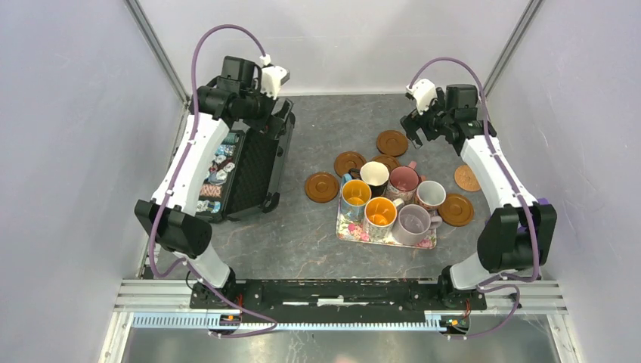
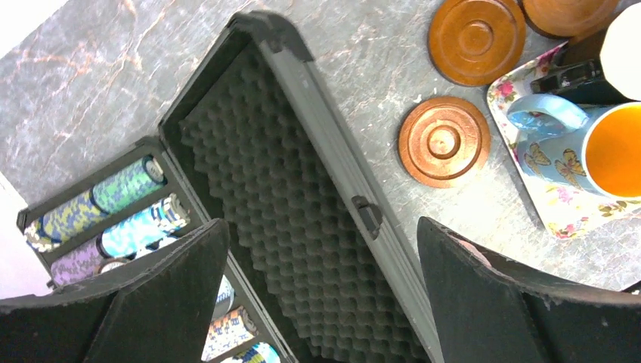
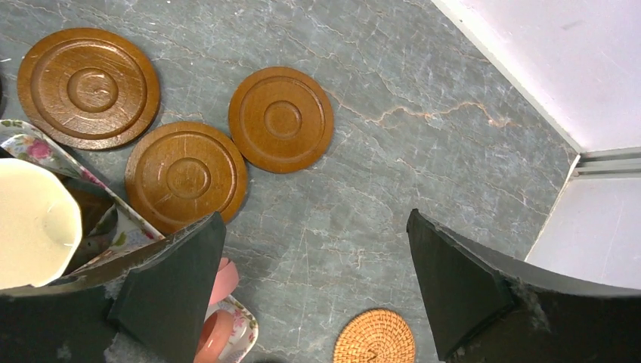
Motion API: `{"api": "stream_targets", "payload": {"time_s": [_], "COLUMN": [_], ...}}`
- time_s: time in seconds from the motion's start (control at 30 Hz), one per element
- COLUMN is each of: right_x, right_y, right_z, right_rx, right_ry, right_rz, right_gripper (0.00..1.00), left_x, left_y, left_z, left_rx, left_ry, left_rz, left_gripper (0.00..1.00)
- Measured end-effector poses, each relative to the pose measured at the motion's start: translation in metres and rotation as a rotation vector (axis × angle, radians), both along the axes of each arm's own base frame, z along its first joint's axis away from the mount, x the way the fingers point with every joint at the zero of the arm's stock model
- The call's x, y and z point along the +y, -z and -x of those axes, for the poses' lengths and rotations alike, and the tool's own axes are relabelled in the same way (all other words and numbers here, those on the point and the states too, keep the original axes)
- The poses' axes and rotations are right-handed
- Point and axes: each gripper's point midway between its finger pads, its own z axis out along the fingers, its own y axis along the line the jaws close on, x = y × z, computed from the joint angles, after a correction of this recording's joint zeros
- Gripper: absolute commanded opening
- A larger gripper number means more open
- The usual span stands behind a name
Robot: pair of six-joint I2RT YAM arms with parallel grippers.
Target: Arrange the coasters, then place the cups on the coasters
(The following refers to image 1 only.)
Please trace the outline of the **wooden coaster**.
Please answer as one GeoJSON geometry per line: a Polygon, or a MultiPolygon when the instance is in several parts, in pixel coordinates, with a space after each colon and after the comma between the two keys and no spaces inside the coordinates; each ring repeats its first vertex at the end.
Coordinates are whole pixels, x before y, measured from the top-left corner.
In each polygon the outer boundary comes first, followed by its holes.
{"type": "Polygon", "coordinates": [[[348,173],[350,169],[360,169],[367,161],[356,151],[346,151],[339,154],[334,160],[334,170],[339,177],[348,173]]]}
{"type": "Polygon", "coordinates": [[[373,157],[371,161],[383,164],[389,172],[392,172],[393,169],[401,165],[396,157],[387,154],[377,155],[373,157]]]}
{"type": "Polygon", "coordinates": [[[408,150],[409,144],[405,134],[396,130],[386,130],[381,132],[376,139],[376,148],[381,154],[392,157],[404,155],[408,150]]]}
{"type": "Polygon", "coordinates": [[[468,198],[461,194],[449,193],[438,208],[438,214],[443,222],[454,227],[462,227],[473,220],[475,210],[468,198]]]}
{"type": "Polygon", "coordinates": [[[339,193],[339,182],[328,172],[316,172],[305,181],[305,194],[315,203],[328,203],[339,193]]]}

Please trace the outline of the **cork coaster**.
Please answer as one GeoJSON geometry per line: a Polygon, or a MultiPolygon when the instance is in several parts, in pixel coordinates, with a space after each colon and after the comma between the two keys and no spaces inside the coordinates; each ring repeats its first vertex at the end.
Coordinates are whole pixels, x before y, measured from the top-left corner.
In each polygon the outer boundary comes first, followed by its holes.
{"type": "Polygon", "coordinates": [[[480,191],[482,188],[474,172],[468,165],[462,165],[454,171],[454,181],[461,189],[468,192],[480,191]]]}

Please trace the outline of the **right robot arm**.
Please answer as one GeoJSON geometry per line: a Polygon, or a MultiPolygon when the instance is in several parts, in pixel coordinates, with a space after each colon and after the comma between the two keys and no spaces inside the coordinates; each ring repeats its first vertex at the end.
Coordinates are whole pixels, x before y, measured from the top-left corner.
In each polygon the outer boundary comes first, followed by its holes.
{"type": "Polygon", "coordinates": [[[466,300],[467,290],[498,280],[537,280],[549,255],[557,213],[529,193],[509,166],[477,87],[440,88],[421,79],[406,87],[406,96],[415,108],[401,119],[401,126],[414,147],[423,145],[418,131],[429,141],[444,137],[472,170],[491,212],[475,253],[442,272],[438,302],[455,309],[466,300]]]}

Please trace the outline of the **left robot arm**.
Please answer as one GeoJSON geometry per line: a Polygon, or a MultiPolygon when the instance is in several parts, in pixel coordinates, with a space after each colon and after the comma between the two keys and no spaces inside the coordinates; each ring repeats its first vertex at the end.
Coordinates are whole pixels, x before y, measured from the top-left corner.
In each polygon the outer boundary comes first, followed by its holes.
{"type": "Polygon", "coordinates": [[[235,122],[272,140],[286,134],[292,104],[286,101],[279,112],[274,106],[290,73],[267,55],[260,61],[227,56],[220,75],[196,88],[177,154],[151,199],[138,200],[134,209],[149,237],[148,252],[161,246],[173,253],[223,309],[236,302],[237,287],[210,244],[212,226],[197,218],[197,202],[212,157],[235,122]]]}

